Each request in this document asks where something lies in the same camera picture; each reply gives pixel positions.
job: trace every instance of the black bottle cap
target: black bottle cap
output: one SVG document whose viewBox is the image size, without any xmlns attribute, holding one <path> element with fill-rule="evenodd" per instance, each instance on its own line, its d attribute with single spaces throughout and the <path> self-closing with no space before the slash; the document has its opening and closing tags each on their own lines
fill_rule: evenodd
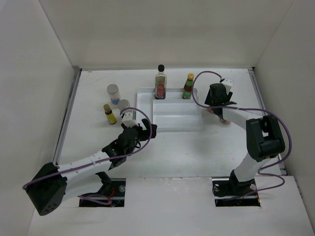
<svg viewBox="0 0 315 236">
<path fill-rule="evenodd" d="M 158 65 L 158 68 L 159 72 L 163 72 L 164 71 L 164 65 Z"/>
</svg>

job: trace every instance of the white wall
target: white wall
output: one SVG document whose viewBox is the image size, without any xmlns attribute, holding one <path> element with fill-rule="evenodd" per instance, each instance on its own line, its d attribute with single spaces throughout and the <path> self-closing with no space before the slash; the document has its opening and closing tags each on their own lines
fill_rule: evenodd
<svg viewBox="0 0 315 236">
<path fill-rule="evenodd" d="M 38 0 L 0 1 L 0 234 L 26 235 L 22 185 L 50 160 L 73 69 Z"/>
<path fill-rule="evenodd" d="M 285 163 L 315 227 L 315 1 L 296 0 L 259 60 L 255 73 L 266 107 L 283 117 L 292 138 Z"/>
<path fill-rule="evenodd" d="M 40 0 L 78 66 L 254 66 L 292 0 Z"/>
</svg>

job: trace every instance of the yellow bottle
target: yellow bottle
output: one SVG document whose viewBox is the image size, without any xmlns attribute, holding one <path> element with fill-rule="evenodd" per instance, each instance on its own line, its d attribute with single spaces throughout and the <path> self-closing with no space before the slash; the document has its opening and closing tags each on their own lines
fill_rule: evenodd
<svg viewBox="0 0 315 236">
<path fill-rule="evenodd" d="M 105 114 L 106 114 L 108 122 L 110 124 L 115 124 L 116 123 L 116 117 L 114 116 L 114 113 L 112 112 L 112 110 L 110 109 L 108 104 L 104 105 L 104 110 L 105 110 Z"/>
</svg>

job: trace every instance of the white tray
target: white tray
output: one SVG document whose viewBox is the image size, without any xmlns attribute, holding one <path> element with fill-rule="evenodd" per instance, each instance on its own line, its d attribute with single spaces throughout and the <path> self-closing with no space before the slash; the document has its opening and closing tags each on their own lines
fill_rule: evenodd
<svg viewBox="0 0 315 236">
<path fill-rule="evenodd" d="M 182 88 L 167 88 L 165 99 L 155 99 L 154 88 L 139 88 L 137 91 L 137 108 L 142 110 L 157 132 L 195 131 L 202 127 L 200 107 L 191 99 L 182 98 Z M 136 113 L 136 121 L 142 125 L 144 118 Z"/>
</svg>

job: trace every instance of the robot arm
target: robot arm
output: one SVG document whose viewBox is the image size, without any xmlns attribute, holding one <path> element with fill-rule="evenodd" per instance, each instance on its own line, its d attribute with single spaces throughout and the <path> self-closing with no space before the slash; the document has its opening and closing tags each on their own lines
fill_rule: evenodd
<svg viewBox="0 0 315 236">
<path fill-rule="evenodd" d="M 111 179 L 105 173 L 123 164 L 125 158 L 117 158 L 103 162 L 99 160 L 130 154 L 135 148 L 140 148 L 140 142 L 148 139 L 150 135 L 149 123 L 142 119 L 146 130 L 133 122 L 131 114 L 126 113 L 122 127 L 124 131 L 118 139 L 104 147 L 92 156 L 76 162 L 55 166 L 52 162 L 45 164 L 33 180 L 53 174 L 61 173 L 54 177 L 44 179 L 27 186 L 26 193 L 33 202 L 39 215 L 47 215 L 54 211 L 62 201 L 84 194 L 97 193 L 103 195 L 111 186 Z M 152 124 L 152 137 L 156 136 L 157 126 Z M 62 173 L 62 171 L 87 165 L 76 171 Z"/>
<path fill-rule="evenodd" d="M 231 102 L 231 80 L 210 85 L 205 104 L 212 107 L 234 107 Z M 273 116 L 260 116 L 237 108 L 214 108 L 214 114 L 231 121 L 246 130 L 248 153 L 242 163 L 231 172 L 229 181 L 222 181 L 213 193 L 218 197 L 244 195 L 254 176 L 270 158 L 276 157 L 285 149 L 278 120 Z"/>
</svg>

